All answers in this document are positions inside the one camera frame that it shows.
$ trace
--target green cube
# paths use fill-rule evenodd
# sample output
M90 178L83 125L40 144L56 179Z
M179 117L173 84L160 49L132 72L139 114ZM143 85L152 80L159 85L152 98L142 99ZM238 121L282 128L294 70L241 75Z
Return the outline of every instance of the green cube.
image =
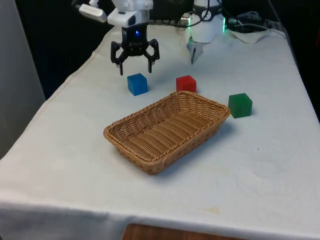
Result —
M252 100L245 93L230 95L228 107L235 119L248 117L251 115Z

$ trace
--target wicker basket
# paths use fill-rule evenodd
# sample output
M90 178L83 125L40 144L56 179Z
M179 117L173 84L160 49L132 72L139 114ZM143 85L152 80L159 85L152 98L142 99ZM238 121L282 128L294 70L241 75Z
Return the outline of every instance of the wicker basket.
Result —
M156 175L213 136L229 116L225 105L179 91L104 129L129 161Z

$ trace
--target black background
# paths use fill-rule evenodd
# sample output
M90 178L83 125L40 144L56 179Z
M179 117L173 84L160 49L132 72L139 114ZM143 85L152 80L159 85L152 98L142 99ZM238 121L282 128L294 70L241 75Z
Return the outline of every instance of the black background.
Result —
M177 19L192 9L193 0L154 0L152 19ZM312 104L320 117L316 84L320 80L320 51L316 48L320 27L320 0L273 0L287 29L298 68ZM257 11L276 20L267 0L224 0L227 10L237 15ZM111 25L84 18L70 0L16 0L16 5L46 98L76 71L97 48ZM111 0L99 6L109 14Z

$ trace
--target basket rim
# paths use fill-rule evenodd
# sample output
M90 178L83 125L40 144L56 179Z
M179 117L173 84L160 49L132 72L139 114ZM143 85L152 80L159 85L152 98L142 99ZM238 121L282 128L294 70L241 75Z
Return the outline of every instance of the basket rim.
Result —
M156 156L152 161L147 160L145 157L139 156L138 154L136 154L134 151L132 151L130 148L128 148L127 146L125 146L123 144L123 142L119 141L116 137L114 137L110 131L115 127L118 126L120 124L122 124L123 122L127 122L128 120L131 120L132 118L135 118L137 115L141 115L144 112L147 112L148 110L150 110L151 108L157 107L158 105L163 104L163 102L167 99L172 98L173 96L179 96L179 95L191 95L193 97L196 97L198 99L201 99L203 101L206 102L211 102L213 104L219 105L222 109L224 109L224 113L222 114L222 116L220 118L217 118L216 121L213 122L209 122L207 125L203 126L201 129L197 130L194 134L189 135L187 138L185 138L183 141L181 141L179 144L176 144L170 148L168 148L165 152L163 152L162 154ZM224 105L221 104L219 102L210 100L206 97L203 97L197 93L194 92L190 92L190 91L176 91L176 92L172 92L171 94L169 94L168 96L156 101L155 103L152 103L151 105L135 112L132 113L120 120L115 121L114 123L112 123L111 125L107 126L104 131L103 131L103 135L104 137L109 140L113 145L117 145L116 148L121 147L123 150L130 152L131 154L135 155L137 158L139 158L141 161L144 162L145 165L153 166L158 164L160 161L162 161L167 155L170 155L172 153L174 153L175 151L179 150L182 146L184 146L185 144L187 144L189 141L191 141L193 138L195 138L197 135L199 135L200 133L202 133L203 131L205 131L206 129L215 126L215 125L219 125L221 122L225 121L227 119L227 117L230 115L230 109Z

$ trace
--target green light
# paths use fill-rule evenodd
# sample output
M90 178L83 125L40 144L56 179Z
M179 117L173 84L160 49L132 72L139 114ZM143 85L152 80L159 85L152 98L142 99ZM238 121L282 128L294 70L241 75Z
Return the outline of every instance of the green light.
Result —
M223 26L222 26L222 32L224 33L226 31L226 18L223 18Z

